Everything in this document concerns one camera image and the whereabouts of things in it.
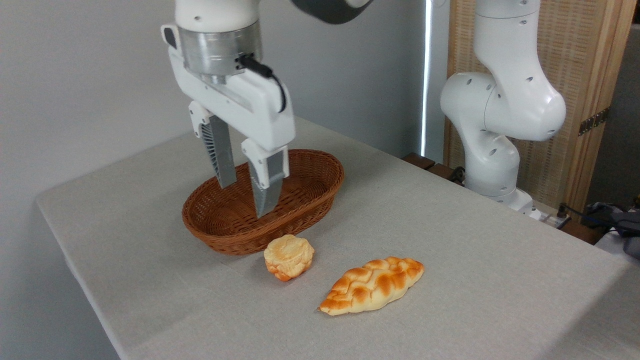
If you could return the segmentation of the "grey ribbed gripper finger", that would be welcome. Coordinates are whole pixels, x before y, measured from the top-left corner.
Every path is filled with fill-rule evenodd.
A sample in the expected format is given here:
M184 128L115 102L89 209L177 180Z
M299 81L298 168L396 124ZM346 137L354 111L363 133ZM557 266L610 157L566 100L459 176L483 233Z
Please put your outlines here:
M241 149L248 159L256 216L261 218L277 207L282 183L290 175L288 146L267 151L247 138Z
M219 186L226 188L237 181L229 126L197 101L189 104L194 134L203 142Z

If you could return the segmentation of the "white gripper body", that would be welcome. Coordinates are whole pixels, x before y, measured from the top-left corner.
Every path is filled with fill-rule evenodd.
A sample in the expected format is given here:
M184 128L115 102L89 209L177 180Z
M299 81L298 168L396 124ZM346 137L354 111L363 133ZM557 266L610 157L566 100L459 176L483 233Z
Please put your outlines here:
M249 69L262 59L258 23L227 32L195 32L167 23L162 38L186 96L267 151L295 139L286 87Z

